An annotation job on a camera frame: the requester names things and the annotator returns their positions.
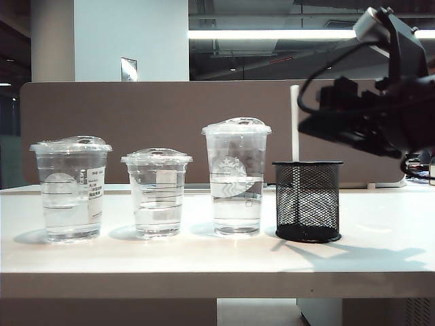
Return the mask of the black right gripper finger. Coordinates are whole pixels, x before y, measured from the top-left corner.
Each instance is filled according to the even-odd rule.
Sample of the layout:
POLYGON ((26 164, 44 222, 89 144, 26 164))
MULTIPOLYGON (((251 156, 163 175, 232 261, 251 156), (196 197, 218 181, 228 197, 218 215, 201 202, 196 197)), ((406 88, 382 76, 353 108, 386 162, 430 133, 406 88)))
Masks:
POLYGON ((341 143, 341 132, 372 134, 373 128, 361 117, 337 117, 310 115, 298 125, 298 131, 312 137, 317 137, 333 143, 341 143))
POLYGON ((356 150, 371 153, 376 156, 389 158, 401 158, 402 152, 387 142, 381 134, 361 134, 352 132, 341 132, 339 141, 356 150))

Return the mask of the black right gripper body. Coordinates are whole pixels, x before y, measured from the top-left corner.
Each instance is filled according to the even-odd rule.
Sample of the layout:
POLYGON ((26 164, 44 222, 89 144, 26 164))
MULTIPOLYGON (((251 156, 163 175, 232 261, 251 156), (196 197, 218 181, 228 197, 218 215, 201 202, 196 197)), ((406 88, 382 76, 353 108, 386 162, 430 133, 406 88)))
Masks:
POLYGON ((434 76, 406 79, 375 94, 346 77, 321 89, 319 108, 329 117, 361 117, 400 151, 434 145, 434 76))

